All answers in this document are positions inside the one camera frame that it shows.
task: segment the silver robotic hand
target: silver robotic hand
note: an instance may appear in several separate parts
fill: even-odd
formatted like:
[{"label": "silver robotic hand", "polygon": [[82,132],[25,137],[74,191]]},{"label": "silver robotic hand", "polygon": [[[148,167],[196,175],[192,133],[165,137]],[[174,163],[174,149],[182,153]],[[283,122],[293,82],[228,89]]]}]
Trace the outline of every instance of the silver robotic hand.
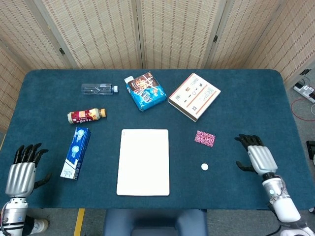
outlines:
[{"label": "silver robotic hand", "polygon": [[42,149],[37,152],[41,144],[29,145],[24,149],[20,146],[9,170],[5,193],[11,198],[1,211],[0,236],[21,236],[24,220],[28,208],[26,197],[34,189],[47,183],[51,177],[48,174],[43,180],[35,182],[36,168],[42,154],[48,152]]},{"label": "silver robotic hand", "polygon": [[281,236],[315,236],[306,221],[301,218],[288,194],[284,180],[275,174],[278,166],[268,147],[256,135],[240,134],[235,139],[242,143],[252,163],[245,167],[237,161],[236,165],[242,171],[254,172],[262,176],[262,185],[270,198],[268,206],[276,215],[280,226],[288,228],[281,232]]}]

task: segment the woven panel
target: woven panel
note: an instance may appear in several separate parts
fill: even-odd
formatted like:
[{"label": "woven panel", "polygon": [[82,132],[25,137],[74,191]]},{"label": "woven panel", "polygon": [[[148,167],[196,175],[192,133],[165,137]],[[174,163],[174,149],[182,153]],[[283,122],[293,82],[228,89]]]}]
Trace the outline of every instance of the woven panel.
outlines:
[{"label": "woven panel", "polygon": [[278,6],[277,0],[233,1],[210,67],[242,67]]},{"label": "woven panel", "polygon": [[147,68],[200,68],[219,0],[141,1]]},{"label": "woven panel", "polygon": [[286,81],[314,55],[315,1],[289,0],[245,66],[275,69]]},{"label": "woven panel", "polygon": [[0,129],[7,130],[25,71],[0,48]]},{"label": "woven panel", "polygon": [[131,0],[43,3],[80,68],[141,67]]},{"label": "woven panel", "polygon": [[24,1],[0,0],[0,36],[32,69],[66,68]]}]

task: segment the blue and white box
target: blue and white box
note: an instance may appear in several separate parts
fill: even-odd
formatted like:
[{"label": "blue and white box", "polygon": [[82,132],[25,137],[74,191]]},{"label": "blue and white box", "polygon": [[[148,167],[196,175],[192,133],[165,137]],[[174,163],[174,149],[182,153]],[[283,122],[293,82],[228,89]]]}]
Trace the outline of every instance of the blue and white box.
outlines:
[{"label": "blue and white box", "polygon": [[88,128],[76,127],[74,136],[64,161],[63,170],[60,174],[63,178],[77,180],[83,162],[85,150],[87,149],[91,132]]}]

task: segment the table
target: table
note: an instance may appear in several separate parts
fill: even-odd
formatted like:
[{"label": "table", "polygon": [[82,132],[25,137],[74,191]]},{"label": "table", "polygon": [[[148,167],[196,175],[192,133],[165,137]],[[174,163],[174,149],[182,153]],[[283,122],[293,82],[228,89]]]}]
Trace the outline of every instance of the table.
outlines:
[{"label": "table", "polygon": [[[27,198],[30,207],[267,209],[261,177],[240,171],[235,161],[249,164],[240,133],[256,134],[272,152],[278,174],[299,209],[311,207],[312,182],[280,74],[274,70],[151,70],[170,95],[192,72],[221,90],[199,121],[193,122],[164,102],[137,109],[124,78],[148,70],[34,70],[23,82],[0,153],[0,199],[16,149],[42,142],[36,179],[52,172],[48,184]],[[119,94],[83,95],[82,83],[112,83]],[[81,124],[91,130],[77,181],[61,178],[63,162],[76,125],[67,113],[106,108],[107,118]],[[117,196],[117,171],[122,129],[168,129],[170,195]],[[194,142],[197,130],[216,135],[212,148]],[[208,171],[201,164],[209,165]]]}]

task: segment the metal robot arm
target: metal robot arm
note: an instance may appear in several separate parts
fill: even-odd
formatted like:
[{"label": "metal robot arm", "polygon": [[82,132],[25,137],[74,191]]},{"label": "metal robot arm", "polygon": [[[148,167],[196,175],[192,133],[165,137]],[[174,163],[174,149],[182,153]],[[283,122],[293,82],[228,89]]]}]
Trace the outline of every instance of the metal robot arm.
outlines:
[{"label": "metal robot arm", "polygon": [[24,220],[28,208],[26,197],[34,189],[47,183],[51,177],[48,174],[45,179],[35,182],[36,168],[42,154],[48,152],[47,149],[37,149],[41,144],[29,145],[24,149],[20,146],[14,157],[6,183],[5,193],[11,198],[1,211],[0,236],[21,236]]},{"label": "metal robot arm", "polygon": [[242,143],[252,163],[245,167],[237,161],[237,166],[242,171],[254,172],[262,176],[262,186],[270,198],[269,207],[276,215],[280,225],[289,228],[282,231],[281,236],[315,236],[306,221],[301,218],[286,189],[284,180],[275,174],[278,166],[261,139],[256,135],[245,134],[240,134],[235,139]]}]

